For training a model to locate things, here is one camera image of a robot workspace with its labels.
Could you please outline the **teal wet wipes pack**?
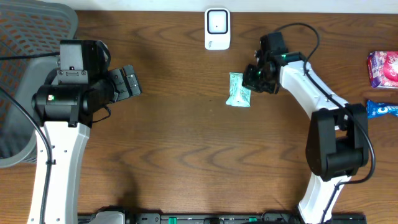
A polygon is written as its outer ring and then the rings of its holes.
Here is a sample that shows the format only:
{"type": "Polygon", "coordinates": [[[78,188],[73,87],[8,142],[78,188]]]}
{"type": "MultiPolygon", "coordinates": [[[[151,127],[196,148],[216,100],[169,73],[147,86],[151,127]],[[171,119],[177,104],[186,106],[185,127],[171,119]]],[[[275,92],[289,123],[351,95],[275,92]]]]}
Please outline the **teal wet wipes pack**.
{"type": "Polygon", "coordinates": [[[251,102],[251,90],[243,87],[242,73],[229,73],[229,98],[226,104],[235,107],[249,108],[251,102]]]}

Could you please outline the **blue snack bar wrapper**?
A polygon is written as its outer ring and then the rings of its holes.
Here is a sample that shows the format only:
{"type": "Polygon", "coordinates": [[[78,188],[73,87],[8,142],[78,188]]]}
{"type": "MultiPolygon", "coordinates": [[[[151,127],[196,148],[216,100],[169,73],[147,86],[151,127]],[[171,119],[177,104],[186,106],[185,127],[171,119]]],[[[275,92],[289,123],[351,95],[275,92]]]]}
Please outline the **blue snack bar wrapper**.
{"type": "Polygon", "coordinates": [[[378,118],[387,114],[398,117],[398,106],[390,103],[376,103],[367,100],[366,112],[368,119],[378,118]]]}

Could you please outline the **purple snack package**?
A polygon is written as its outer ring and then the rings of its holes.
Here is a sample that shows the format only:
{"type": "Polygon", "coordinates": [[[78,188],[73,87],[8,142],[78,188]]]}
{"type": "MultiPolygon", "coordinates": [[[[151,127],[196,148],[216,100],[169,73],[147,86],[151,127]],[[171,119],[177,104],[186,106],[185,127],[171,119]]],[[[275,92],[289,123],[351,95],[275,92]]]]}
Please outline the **purple snack package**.
{"type": "Polygon", "coordinates": [[[397,89],[397,51],[374,51],[367,57],[372,88],[397,89]]]}

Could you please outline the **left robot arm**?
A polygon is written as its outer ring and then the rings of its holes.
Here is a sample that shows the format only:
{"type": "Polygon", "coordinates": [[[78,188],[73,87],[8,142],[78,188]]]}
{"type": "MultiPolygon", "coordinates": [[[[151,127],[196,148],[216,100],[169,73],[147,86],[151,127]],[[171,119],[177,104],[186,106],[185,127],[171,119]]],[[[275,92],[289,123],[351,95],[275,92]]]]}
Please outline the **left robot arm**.
{"type": "Polygon", "coordinates": [[[32,99],[39,116],[37,163],[29,223],[76,223],[81,163],[93,115],[142,93],[132,65],[96,73],[61,70],[59,84],[43,85],[32,99]]]}

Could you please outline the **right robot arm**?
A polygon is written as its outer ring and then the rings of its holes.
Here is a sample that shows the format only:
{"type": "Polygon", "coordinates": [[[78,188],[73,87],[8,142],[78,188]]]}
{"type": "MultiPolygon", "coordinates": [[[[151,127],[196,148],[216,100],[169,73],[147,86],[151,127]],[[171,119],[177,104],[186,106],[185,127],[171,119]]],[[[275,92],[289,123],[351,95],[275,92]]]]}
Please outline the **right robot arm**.
{"type": "Polygon", "coordinates": [[[375,156],[368,136],[366,109],[336,95],[315,73],[300,52],[258,50],[257,63],[249,64],[242,85],[256,92],[287,90],[310,119],[305,157],[311,177],[298,203],[301,223],[332,221],[333,206],[347,185],[366,164],[374,172],[375,156]]]}

